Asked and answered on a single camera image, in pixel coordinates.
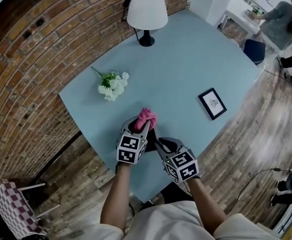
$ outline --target framed picture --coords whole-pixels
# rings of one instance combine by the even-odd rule
[[[198,96],[212,120],[222,115],[227,111],[224,103],[221,101],[219,95],[214,88],[205,91]]]

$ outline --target chair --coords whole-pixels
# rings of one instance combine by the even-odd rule
[[[43,215],[58,208],[60,204],[39,215],[35,215],[22,194],[24,190],[44,185],[45,183],[17,188],[14,182],[10,182],[7,179],[0,180],[0,215],[17,239],[34,234],[47,235],[47,232],[39,226],[38,221]]]
[[[263,42],[247,39],[243,52],[255,65],[258,65],[265,59],[265,47],[266,45]]]

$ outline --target gray sweater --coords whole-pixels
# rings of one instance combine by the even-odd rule
[[[287,25],[292,20],[292,5],[280,2],[275,9],[264,14],[265,22],[260,30],[281,50],[292,44],[292,33],[287,31]]]

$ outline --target brick wall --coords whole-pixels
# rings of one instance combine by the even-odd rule
[[[120,21],[122,2],[4,0],[0,5],[0,179],[28,182],[78,131],[58,93],[133,34]],[[189,2],[166,0],[168,14]]]

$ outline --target wooden floor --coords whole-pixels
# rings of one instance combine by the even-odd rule
[[[282,78],[270,49],[266,55],[260,67],[268,72],[260,75],[236,116],[198,159],[202,181],[226,212],[257,172],[292,168],[292,86]],[[289,55],[292,47],[283,54]],[[50,238],[73,239],[98,223],[113,176],[84,137],[79,137],[41,178],[48,183],[50,198],[39,209],[61,203],[46,217]],[[272,227],[285,205],[270,207],[270,197],[276,193],[275,182],[286,176],[286,172],[262,172],[230,214],[242,213],[254,223]],[[140,204],[131,199],[137,211]]]

